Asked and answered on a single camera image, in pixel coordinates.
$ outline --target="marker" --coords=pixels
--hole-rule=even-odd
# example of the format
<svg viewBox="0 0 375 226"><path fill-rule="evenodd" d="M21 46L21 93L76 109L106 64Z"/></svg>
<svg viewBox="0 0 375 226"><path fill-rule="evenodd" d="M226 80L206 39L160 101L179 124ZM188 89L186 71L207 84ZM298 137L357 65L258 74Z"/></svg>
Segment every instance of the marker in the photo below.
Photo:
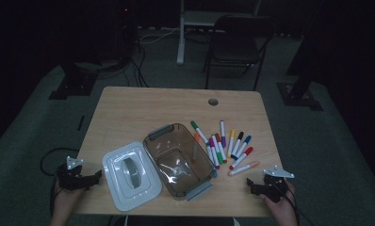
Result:
<svg viewBox="0 0 375 226"><path fill-rule="evenodd" d="M220 142L223 148L226 147L225 123L223 121L220 121Z"/></svg>
<svg viewBox="0 0 375 226"><path fill-rule="evenodd" d="M205 138L203 132L200 130L199 126L197 126L196 122L194 121L191 121L190 124L193 126L193 128L197 131L197 133L199 133L200 137L202 138L202 140L204 141L204 143L208 143L208 139Z"/></svg>
<svg viewBox="0 0 375 226"><path fill-rule="evenodd" d="M243 161L243 159L245 157L247 157L247 155L249 155L249 153L251 153L253 151L253 148L250 147L246 150L246 152L244 152L238 159L236 162L234 162L234 164L232 164L232 166L229 167L229 169L233 170L241 161Z"/></svg>
<svg viewBox="0 0 375 226"><path fill-rule="evenodd" d="M207 143L205 146L207 147L208 157L210 158L211 162L215 166L214 157L213 157L212 152L211 152L210 144ZM215 172L214 172L214 178L216 178L216 177L218 177L218 174L217 174L217 171L215 170Z"/></svg>
<svg viewBox="0 0 375 226"><path fill-rule="evenodd" d="M218 161L218 158L217 158L217 151L215 151L214 142L212 141L211 138L210 138L209 143L210 143L210 147L211 147L211 153L212 153L212 156L213 156L213 160L214 160L215 168L219 169L219 168L220 168L220 162Z"/></svg>
<svg viewBox="0 0 375 226"><path fill-rule="evenodd" d="M243 150L246 148L247 144L250 142L250 139L252 138L252 136L247 136L246 139L244 140L243 144L241 145L240 149L238 150L238 152L235 154L235 156L233 156L233 158L235 160L237 160L241 153L243 152Z"/></svg>
<svg viewBox="0 0 375 226"><path fill-rule="evenodd" d="M235 148L234 148L234 150L233 150L232 153L231 153L231 156L232 156L233 158L234 158L234 156L236 155L236 152L237 152L238 146L240 145L240 141L241 141L241 139L243 139L243 135L244 135L243 132L240 132L240 133L238 134L238 137L237 137L237 140L236 140L236 144L235 144Z"/></svg>
<svg viewBox="0 0 375 226"><path fill-rule="evenodd" d="M231 157L232 150L234 148L235 130L231 131L231 137L229 139L228 157Z"/></svg>
<svg viewBox="0 0 375 226"><path fill-rule="evenodd" d="M218 148L220 149L220 155L222 156L222 162L226 163L228 160L226 160L225 151L223 150L222 143L220 141L220 135L215 134L215 138L217 139Z"/></svg>
<svg viewBox="0 0 375 226"><path fill-rule="evenodd" d="M229 176L233 176L233 175L238 174L238 173L240 173L240 172L242 172L244 170L248 170L248 169L254 168L254 167L258 166L258 164L260 164L259 161L253 161L252 163L247 164L244 167L237 168L237 169L234 169L234 170L228 172L228 175Z"/></svg>
<svg viewBox="0 0 375 226"><path fill-rule="evenodd" d="M197 143L199 143L200 141L200 135L199 133L195 133L194 134L194 140L196 140ZM192 163L195 163L196 162L196 156L197 156L197 144L193 144L193 154L192 154L192 157L191 157L191 162Z"/></svg>
<svg viewBox="0 0 375 226"><path fill-rule="evenodd" d="M222 154L220 153L220 147L218 146L217 138L215 137L215 135L211 136L210 143L211 143L211 140L213 141L215 151L217 152L218 161L220 162L220 164L222 164L223 158L222 158Z"/></svg>
<svg viewBox="0 0 375 226"><path fill-rule="evenodd" d="M215 165L215 161L211 152L210 144L206 144L205 146L207 147L208 157L210 158L211 162Z"/></svg>

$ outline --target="right hand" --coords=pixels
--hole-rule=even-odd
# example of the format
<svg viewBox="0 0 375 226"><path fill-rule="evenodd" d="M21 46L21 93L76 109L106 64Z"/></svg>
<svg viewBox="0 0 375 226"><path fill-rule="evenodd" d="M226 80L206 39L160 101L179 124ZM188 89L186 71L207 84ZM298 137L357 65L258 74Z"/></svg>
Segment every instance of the right hand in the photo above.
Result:
<svg viewBox="0 0 375 226"><path fill-rule="evenodd" d="M289 183L286 179L285 179L285 183L287 184L288 189L294 194L296 191L296 188L291 183ZM294 204L295 203L294 196L290 191L287 191L285 195ZM280 201L275 203L271 201L266 195L261 194L259 196L264 201L266 206L269 208L270 212L275 217L279 226L297 226L298 225L297 219L296 219L296 213L286 198L282 197Z"/></svg>

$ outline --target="tripod base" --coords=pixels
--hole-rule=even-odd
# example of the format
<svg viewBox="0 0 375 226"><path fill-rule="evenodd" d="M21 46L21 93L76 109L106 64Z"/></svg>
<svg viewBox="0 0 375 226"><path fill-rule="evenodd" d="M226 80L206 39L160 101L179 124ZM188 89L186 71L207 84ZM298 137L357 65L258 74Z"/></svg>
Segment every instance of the tripod base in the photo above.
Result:
<svg viewBox="0 0 375 226"><path fill-rule="evenodd" d="M290 95L294 84L290 83L276 83L278 85L279 92L282 95L285 105L294 106L309 106L313 111L323 111L322 106L316 101L311 94L310 90L307 90L302 97L296 98Z"/></svg>

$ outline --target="dark background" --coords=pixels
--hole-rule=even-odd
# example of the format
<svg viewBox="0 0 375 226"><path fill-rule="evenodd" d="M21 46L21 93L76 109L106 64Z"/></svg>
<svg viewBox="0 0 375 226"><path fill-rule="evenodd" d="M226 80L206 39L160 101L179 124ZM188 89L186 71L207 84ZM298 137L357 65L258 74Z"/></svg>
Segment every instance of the dark background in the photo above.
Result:
<svg viewBox="0 0 375 226"><path fill-rule="evenodd" d="M248 1L191 0L187 9L252 11ZM375 0L264 0L278 35L304 36L288 74L327 87L375 174ZM134 6L125 14L122 6ZM177 27L179 1L0 1L0 137L40 80L64 58L100 63L122 52L120 26Z"/></svg>

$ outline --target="green marker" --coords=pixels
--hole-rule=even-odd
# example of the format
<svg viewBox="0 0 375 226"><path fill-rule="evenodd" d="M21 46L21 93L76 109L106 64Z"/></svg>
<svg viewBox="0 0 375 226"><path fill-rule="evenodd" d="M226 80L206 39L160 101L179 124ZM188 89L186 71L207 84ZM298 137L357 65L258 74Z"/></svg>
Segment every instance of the green marker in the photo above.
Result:
<svg viewBox="0 0 375 226"><path fill-rule="evenodd" d="M194 121L191 121L190 124L193 126L193 128L197 131L197 133L199 133L200 137L202 138L202 140L204 141L205 144L208 143L208 139L205 138L204 134L202 133L202 131L200 130L199 126L197 126L196 122Z"/></svg>

